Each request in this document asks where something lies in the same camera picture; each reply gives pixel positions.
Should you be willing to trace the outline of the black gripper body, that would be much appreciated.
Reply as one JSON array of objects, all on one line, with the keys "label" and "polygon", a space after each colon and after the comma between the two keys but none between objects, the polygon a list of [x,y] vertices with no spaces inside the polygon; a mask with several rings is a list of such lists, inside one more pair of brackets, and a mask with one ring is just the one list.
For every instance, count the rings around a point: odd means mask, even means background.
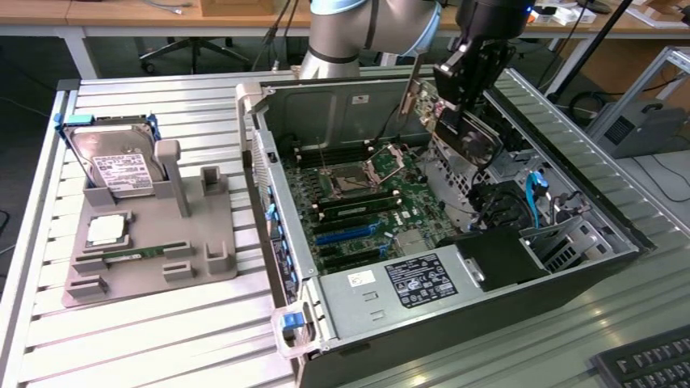
[{"label": "black gripper body", "polygon": [[535,2],[531,0],[464,0],[454,15],[460,41],[509,40],[524,31]]}]

